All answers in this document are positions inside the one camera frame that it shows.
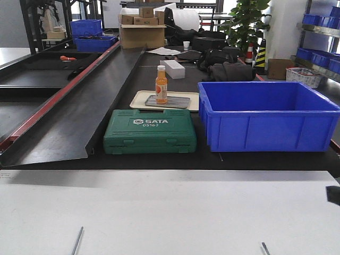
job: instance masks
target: blue bin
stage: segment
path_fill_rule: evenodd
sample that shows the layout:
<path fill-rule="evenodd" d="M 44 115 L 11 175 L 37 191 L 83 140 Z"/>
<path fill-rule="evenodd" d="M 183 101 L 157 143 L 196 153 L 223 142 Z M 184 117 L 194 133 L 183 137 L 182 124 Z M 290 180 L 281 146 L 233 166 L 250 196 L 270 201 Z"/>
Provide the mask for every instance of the blue bin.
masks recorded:
<path fill-rule="evenodd" d="M 323 52 L 322 50 L 317 49 L 305 49 L 305 48 L 298 48 L 296 52 L 296 56 L 298 58 L 301 58 L 303 60 L 310 61 L 312 59 L 313 53 L 319 53 L 319 54 L 327 54 L 327 52 Z"/>
<path fill-rule="evenodd" d="M 302 23 L 317 26 L 320 22 L 320 18 L 321 18 L 321 16 L 319 16 L 319 15 L 305 14 L 303 16 Z"/>
<path fill-rule="evenodd" d="M 330 19 L 330 17 L 320 17 L 320 21 L 319 21 L 318 26 L 326 28 L 328 23 L 329 23 L 329 19 Z"/>
<path fill-rule="evenodd" d="M 330 16 L 340 18 L 340 7 L 333 6 L 330 12 Z"/>
<path fill-rule="evenodd" d="M 310 62 L 315 65 L 322 66 L 324 68 L 328 68 L 330 60 L 330 54 L 328 53 L 312 53 L 312 58 Z"/>
<path fill-rule="evenodd" d="M 329 17 L 327 27 L 328 28 L 337 28 L 339 26 L 339 18 L 336 17 Z"/>
<path fill-rule="evenodd" d="M 340 74 L 340 59 L 331 59 L 329 61 L 328 69 Z"/>
<path fill-rule="evenodd" d="M 73 43 L 75 44 L 75 40 L 79 37 L 83 37 L 83 36 L 102 36 L 103 32 L 97 33 L 95 35 L 74 35 L 72 34 L 72 39 L 73 39 Z"/>
<path fill-rule="evenodd" d="M 211 151 L 325 151 L 340 107 L 300 82 L 200 82 Z"/>
<path fill-rule="evenodd" d="M 70 22 L 73 35 L 89 36 L 101 33 L 101 20 L 76 20 Z"/>
<path fill-rule="evenodd" d="M 101 39 L 82 39 L 76 38 L 76 49 L 79 52 L 104 52 L 115 42 L 118 41 L 115 36 L 101 36 Z"/>

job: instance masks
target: beige tray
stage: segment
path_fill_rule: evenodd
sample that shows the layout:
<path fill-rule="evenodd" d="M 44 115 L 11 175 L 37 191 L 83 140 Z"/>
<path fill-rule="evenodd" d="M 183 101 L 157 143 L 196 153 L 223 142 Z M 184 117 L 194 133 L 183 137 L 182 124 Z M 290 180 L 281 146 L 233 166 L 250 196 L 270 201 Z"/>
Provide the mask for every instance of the beige tray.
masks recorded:
<path fill-rule="evenodd" d="M 175 109 L 169 107 L 161 107 L 161 106 L 146 106 L 145 102 L 149 98 L 150 95 L 154 95 L 155 92 L 152 90 L 140 90 L 136 93 L 133 100 L 130 103 L 130 107 L 132 109 L 140 109 L 140 110 L 164 110 L 164 109 Z M 198 112 L 198 93 L 196 92 L 174 92 L 168 91 L 168 96 L 174 97 L 189 97 L 190 103 L 187 109 L 191 112 Z"/>

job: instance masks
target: black and yellow striped post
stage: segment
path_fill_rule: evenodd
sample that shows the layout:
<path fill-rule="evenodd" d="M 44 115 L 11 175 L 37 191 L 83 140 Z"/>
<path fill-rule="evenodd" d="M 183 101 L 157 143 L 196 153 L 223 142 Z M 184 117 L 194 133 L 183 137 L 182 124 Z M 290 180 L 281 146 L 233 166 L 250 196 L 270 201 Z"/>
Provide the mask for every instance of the black and yellow striped post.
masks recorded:
<path fill-rule="evenodd" d="M 259 52 L 255 58 L 255 65 L 254 68 L 256 69 L 257 74 L 266 74 L 265 66 L 266 66 L 266 40 L 262 39 Z"/>

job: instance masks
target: white wall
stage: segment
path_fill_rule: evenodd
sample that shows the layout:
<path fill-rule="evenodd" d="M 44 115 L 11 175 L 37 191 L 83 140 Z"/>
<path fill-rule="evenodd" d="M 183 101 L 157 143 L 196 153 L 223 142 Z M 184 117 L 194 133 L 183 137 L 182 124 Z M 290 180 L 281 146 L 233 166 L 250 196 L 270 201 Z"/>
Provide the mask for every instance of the white wall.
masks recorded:
<path fill-rule="evenodd" d="M 337 0 L 314 0 L 310 13 L 327 16 Z M 307 1 L 301 0 L 272 0 L 271 29 L 266 32 L 267 58 L 290 58 L 296 54 L 299 46 L 301 31 L 296 27 L 301 23 L 307 6 Z M 315 33 L 306 33 L 305 48 L 327 50 L 328 37 Z"/>
<path fill-rule="evenodd" d="M 19 0 L 0 0 L 0 47 L 29 47 Z"/>
<path fill-rule="evenodd" d="M 118 28 L 118 15 L 122 6 L 120 0 L 110 0 L 103 2 L 103 14 L 105 28 Z"/>

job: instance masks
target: green leaves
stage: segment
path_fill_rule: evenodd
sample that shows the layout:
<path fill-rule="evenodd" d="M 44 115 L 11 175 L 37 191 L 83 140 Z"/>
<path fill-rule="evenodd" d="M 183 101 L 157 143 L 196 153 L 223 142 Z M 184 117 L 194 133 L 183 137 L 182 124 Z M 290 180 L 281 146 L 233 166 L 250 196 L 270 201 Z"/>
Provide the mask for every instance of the green leaves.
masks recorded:
<path fill-rule="evenodd" d="M 234 17 L 228 41 L 232 46 L 239 47 L 247 52 L 248 44 L 253 43 L 255 49 L 259 46 L 258 39 L 264 37 L 263 30 L 269 30 L 270 25 L 262 22 L 262 17 L 271 16 L 262 14 L 262 10 L 269 7 L 270 0 L 237 0 L 235 8 L 231 9 L 230 16 Z"/>
<path fill-rule="evenodd" d="M 257 0 L 257 9 L 258 10 L 265 10 L 266 8 L 269 7 L 268 3 L 270 2 L 270 0 Z"/>

